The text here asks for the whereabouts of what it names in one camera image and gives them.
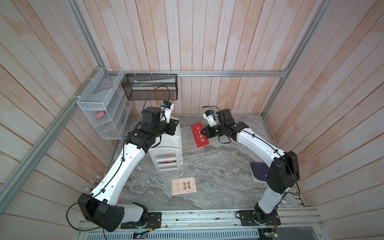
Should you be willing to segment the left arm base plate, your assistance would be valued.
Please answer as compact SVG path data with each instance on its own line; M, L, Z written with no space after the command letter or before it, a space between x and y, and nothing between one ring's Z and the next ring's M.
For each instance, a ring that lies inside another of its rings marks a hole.
M155 230L161 227L162 213L149 212L144 213L138 222L127 222L121 224L121 229L128 230Z

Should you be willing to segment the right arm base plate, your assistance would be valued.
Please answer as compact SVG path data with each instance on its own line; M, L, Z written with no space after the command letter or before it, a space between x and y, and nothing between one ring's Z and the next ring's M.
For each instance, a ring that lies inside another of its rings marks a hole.
M235 216L240 219L241 225L243 227L281 225L281 220L277 214L277 211L273 211L270 214L265 214L263 211L258 210L242 210L236 212Z

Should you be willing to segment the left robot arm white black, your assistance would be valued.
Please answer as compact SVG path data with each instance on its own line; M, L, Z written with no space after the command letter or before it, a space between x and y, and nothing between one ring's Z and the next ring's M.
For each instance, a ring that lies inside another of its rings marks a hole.
M174 136L178 120L171 117L174 105L164 101L161 107L147 107L140 121L124 138L123 149L101 182L90 194L81 194L76 205L84 218L108 232L115 231L121 223L139 222L146 225L145 208L132 204L118 206L125 183L140 160L150 148L157 147L163 135Z

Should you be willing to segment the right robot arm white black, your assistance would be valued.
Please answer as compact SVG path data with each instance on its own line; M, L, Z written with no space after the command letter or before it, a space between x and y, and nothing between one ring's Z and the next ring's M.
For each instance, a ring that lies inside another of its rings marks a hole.
M226 136L229 143L236 141L255 153L269 167L266 177L267 188L263 197L255 205L254 222L266 225L283 200L284 195L300 179L298 156L292 151L285 152L261 137L243 122L236 123L229 109L207 110L203 118L208 126L201 130L207 139Z

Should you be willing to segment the red postcard white characters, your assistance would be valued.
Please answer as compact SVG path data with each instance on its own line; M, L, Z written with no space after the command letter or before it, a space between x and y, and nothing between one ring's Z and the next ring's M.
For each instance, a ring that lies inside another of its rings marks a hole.
M191 126L191 130L192 130L197 148L201 148L210 144L209 140L201 133L203 128L204 127L202 122L198 122Z

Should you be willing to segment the beige postcard red characters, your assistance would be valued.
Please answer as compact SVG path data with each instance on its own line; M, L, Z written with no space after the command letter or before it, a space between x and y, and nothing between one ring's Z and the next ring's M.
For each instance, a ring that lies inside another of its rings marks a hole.
M172 180L172 195L183 195L197 192L195 177Z

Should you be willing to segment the white plastic drawer organizer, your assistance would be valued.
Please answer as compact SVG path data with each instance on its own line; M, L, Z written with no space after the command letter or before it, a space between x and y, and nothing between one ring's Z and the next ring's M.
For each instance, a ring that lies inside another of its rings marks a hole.
M171 117L171 120L175 120L177 123L175 134L173 136L161 135L162 140L160 141L160 138L157 138L155 142L155 144L160 144L148 151L157 172L177 171L183 168L183 148L179 119Z

